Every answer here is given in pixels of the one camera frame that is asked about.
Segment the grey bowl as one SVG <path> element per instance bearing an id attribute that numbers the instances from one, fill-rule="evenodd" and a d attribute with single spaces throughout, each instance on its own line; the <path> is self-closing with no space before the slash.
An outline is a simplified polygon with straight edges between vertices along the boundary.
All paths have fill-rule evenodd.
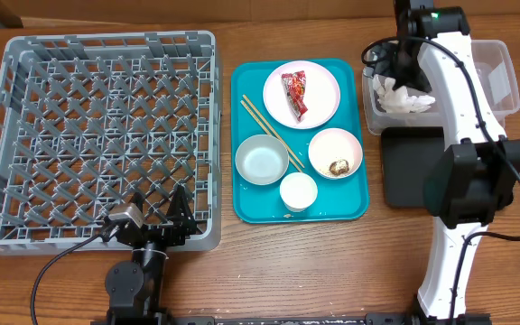
<path id="1" fill-rule="evenodd" d="M 289 166 L 284 144 L 270 135 L 253 135 L 238 146 L 235 166 L 239 175 L 254 185 L 269 185 L 283 177 Z"/>

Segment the red snack wrapper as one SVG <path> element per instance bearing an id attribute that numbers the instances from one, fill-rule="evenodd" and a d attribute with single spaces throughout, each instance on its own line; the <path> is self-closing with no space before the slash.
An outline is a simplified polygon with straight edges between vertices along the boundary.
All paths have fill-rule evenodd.
<path id="1" fill-rule="evenodd" d="M 284 73 L 281 75 L 285 96 L 288 106 L 298 122 L 302 121 L 302 116 L 308 111 L 304 104 L 304 95 L 306 88 L 306 75 L 304 70 L 295 71 L 293 73 Z"/>

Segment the pink bowl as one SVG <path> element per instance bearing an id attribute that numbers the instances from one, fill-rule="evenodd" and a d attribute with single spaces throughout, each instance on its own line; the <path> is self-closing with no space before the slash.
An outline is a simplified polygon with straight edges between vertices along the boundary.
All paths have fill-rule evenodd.
<path id="1" fill-rule="evenodd" d="M 349 131 L 340 128 L 327 128 L 313 136 L 309 143 L 308 155 L 313 169 L 322 177 L 331 180 L 351 176 L 364 161 L 364 152 L 359 140 Z M 350 170 L 335 177 L 330 174 L 329 166 L 338 159 L 346 159 Z"/>

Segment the white cup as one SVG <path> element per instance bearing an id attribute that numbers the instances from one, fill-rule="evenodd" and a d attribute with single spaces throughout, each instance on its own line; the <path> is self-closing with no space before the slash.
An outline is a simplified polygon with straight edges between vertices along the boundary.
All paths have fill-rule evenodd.
<path id="1" fill-rule="evenodd" d="M 308 174 L 293 172 L 282 179 L 279 187 L 284 206 L 292 212 L 302 212 L 314 203 L 318 196 L 315 180 Z"/>

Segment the rice and food leftovers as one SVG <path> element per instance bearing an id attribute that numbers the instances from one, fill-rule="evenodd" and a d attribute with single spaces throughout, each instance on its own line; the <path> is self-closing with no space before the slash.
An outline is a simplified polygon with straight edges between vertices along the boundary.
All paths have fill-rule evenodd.
<path id="1" fill-rule="evenodd" d="M 329 172 L 332 176 L 338 177 L 348 173 L 350 170 L 349 162 L 346 159 L 338 159 L 329 166 Z"/>

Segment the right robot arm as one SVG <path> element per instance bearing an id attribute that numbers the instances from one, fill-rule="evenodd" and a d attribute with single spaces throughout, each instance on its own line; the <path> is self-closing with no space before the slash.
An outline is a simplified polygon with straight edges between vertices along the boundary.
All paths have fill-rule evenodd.
<path id="1" fill-rule="evenodd" d="M 396 1 L 396 35 L 371 43 L 366 65 L 395 87 L 432 93 L 438 101 L 444 152 L 423 182 L 423 204 L 434 217 L 432 251 L 408 324 L 489 324 L 468 314 L 464 293 L 482 237 L 520 185 L 520 139 L 494 117 L 472 58 L 468 19 L 458 7 Z"/>

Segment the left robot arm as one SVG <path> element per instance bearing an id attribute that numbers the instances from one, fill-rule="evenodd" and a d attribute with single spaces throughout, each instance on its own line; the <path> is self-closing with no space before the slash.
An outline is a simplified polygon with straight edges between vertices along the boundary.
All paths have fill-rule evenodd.
<path id="1" fill-rule="evenodd" d="M 184 246 L 189 236 L 198 231 L 188 203 L 185 188 L 174 189 L 170 206 L 164 216 L 166 226 L 151 228 L 144 223 L 144 198 L 135 193 L 128 203 L 109 212 L 105 240 L 132 248 L 132 257 L 115 264 L 107 273 L 105 287 L 109 296 L 108 324 L 171 325 L 173 316 L 160 305 L 166 251 Z"/>

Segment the black waste tray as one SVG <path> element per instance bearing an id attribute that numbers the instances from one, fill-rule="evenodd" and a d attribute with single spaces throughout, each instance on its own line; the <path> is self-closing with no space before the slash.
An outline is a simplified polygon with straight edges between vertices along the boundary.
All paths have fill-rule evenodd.
<path id="1" fill-rule="evenodd" d="M 388 127 L 381 134 L 385 202 L 423 208 L 424 180 L 444 155 L 440 127 Z"/>

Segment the grey plastic dishwasher rack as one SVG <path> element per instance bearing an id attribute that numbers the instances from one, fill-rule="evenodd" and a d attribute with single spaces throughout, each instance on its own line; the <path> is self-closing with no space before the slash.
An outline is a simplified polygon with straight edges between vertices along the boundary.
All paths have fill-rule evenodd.
<path id="1" fill-rule="evenodd" d="M 178 187 L 196 222 L 188 251 L 221 239 L 222 69 L 209 31 L 11 39 L 0 69 L 0 255 L 92 242 L 135 194 L 166 228 Z"/>

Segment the large pink plate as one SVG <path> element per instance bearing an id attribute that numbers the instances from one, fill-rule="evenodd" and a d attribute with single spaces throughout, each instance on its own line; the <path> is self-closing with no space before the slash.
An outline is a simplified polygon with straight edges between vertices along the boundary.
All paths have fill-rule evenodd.
<path id="1" fill-rule="evenodd" d="M 306 95 L 303 99 L 308 111 L 300 121 L 287 102 L 281 76 L 303 70 L 306 75 Z M 311 129 L 328 122 L 336 113 L 340 102 L 339 83 L 318 63 L 295 60 L 276 68 L 267 78 L 263 100 L 270 116 L 278 123 L 293 129 Z"/>

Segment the teal plastic tray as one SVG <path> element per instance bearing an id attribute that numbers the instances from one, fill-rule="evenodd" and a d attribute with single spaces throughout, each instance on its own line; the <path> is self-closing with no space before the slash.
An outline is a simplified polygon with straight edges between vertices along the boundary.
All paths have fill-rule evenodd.
<path id="1" fill-rule="evenodd" d="M 320 59 L 314 61 L 331 72 L 339 83 L 339 108 L 337 113 L 323 126 L 308 130 L 294 130 L 281 125 L 270 117 L 268 121 L 274 129 L 299 156 L 306 166 L 306 172 L 318 186 L 319 194 L 315 203 L 306 212 L 291 212 L 279 198 L 276 185 L 254 185 L 237 172 L 236 164 L 232 167 L 232 199 L 239 218 L 251 224 L 269 224 L 284 222 L 338 221 L 360 218 L 367 210 L 370 197 L 366 166 L 361 165 L 346 180 L 325 180 L 310 167 L 308 158 L 309 141 L 325 127 L 338 127 L 362 139 L 358 113 L 358 96 L 354 72 L 340 59 Z M 249 136 L 263 132 L 261 126 L 247 113 L 240 104 L 246 95 L 262 114 L 267 113 L 263 100 L 263 87 L 270 73 L 281 66 L 280 61 L 248 62 L 237 67 L 231 77 L 231 153 L 237 152 L 237 146 Z"/>

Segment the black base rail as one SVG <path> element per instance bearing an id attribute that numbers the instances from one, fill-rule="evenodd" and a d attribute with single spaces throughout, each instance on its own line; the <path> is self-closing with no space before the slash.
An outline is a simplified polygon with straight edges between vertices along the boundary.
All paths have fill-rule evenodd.
<path id="1" fill-rule="evenodd" d="M 161 325 L 491 325 L 488 314 L 460 315 L 455 320 L 422 319 L 420 315 L 407 313 L 368 313 L 365 316 L 339 317 L 288 317 L 288 318 L 240 318 L 181 317 L 158 315 L 155 318 L 93 320 L 92 325 L 108 324 L 161 324 Z"/>

